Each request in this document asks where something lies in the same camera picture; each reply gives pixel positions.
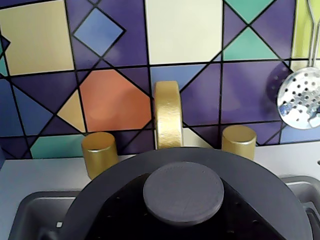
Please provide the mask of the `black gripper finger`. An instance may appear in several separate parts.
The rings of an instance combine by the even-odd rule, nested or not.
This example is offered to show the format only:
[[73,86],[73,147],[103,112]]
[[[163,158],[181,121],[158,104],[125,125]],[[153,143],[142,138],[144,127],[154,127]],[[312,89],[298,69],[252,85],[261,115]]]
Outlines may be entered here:
[[279,240],[281,235],[226,181],[218,212],[199,226],[201,240]]
[[147,210],[143,197],[148,174],[136,177],[103,204],[97,216],[99,240],[150,240],[161,224]]

